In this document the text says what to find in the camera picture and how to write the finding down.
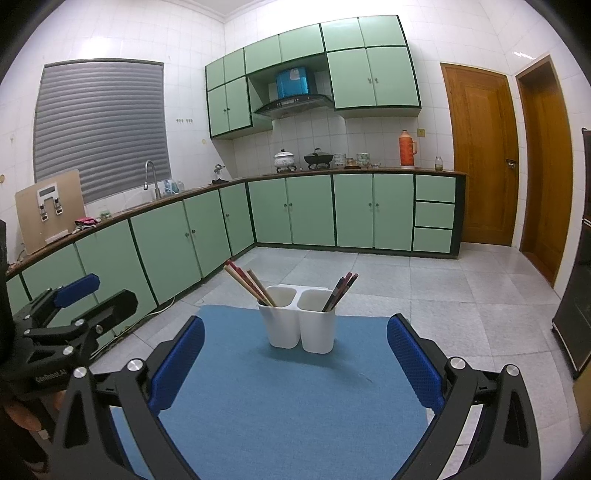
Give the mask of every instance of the screw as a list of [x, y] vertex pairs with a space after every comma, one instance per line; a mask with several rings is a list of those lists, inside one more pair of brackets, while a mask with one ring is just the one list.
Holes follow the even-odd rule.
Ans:
[[78, 367], [76, 368], [76, 370], [74, 370], [74, 376], [76, 378], [82, 378], [86, 376], [87, 372], [88, 370], [86, 369], [86, 367]]
[[139, 358], [135, 358], [133, 360], [130, 360], [127, 363], [127, 370], [131, 370], [132, 372], [137, 372], [143, 366], [144, 366], [144, 361]]

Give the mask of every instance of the pot lid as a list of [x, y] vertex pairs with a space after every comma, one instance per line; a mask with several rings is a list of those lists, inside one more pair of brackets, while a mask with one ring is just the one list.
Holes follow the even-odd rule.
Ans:
[[286, 152], [285, 148], [282, 148], [281, 151], [275, 154], [274, 158], [283, 158], [283, 157], [293, 157], [294, 154], [291, 152]]

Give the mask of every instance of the bottle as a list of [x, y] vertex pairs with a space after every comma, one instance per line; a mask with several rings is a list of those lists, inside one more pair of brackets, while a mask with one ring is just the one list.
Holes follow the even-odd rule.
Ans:
[[400, 166], [402, 168], [414, 168], [414, 156], [417, 153], [417, 143], [410, 136], [408, 131], [402, 130], [398, 137], [400, 146]]

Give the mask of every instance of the tile floor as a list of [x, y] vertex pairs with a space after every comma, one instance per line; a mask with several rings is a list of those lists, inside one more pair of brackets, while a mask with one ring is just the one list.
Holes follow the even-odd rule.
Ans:
[[[458, 260], [435, 260], [254, 248], [236, 263], [253, 269], [266, 285], [332, 287], [347, 271], [359, 273], [338, 315], [401, 312], [448, 356], [494, 371], [507, 363], [519, 366], [538, 426], [543, 479], [551, 479], [578, 444], [582, 434], [572, 378], [550, 332], [560, 299], [516, 249], [462, 244]], [[100, 357], [92, 371], [112, 371], [131, 358], [146, 358], [204, 304], [256, 308], [256, 301], [222, 271]], [[456, 472], [466, 453], [479, 414], [478, 407], [472, 410], [441, 478]]]

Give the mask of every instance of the wooden door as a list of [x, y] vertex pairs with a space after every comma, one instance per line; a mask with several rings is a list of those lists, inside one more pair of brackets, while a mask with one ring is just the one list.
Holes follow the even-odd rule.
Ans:
[[569, 119], [550, 58], [518, 75], [528, 186], [521, 251], [554, 284], [569, 230], [573, 154]]
[[510, 245], [519, 185], [517, 126], [507, 77], [441, 64], [455, 169], [468, 174], [462, 240]]

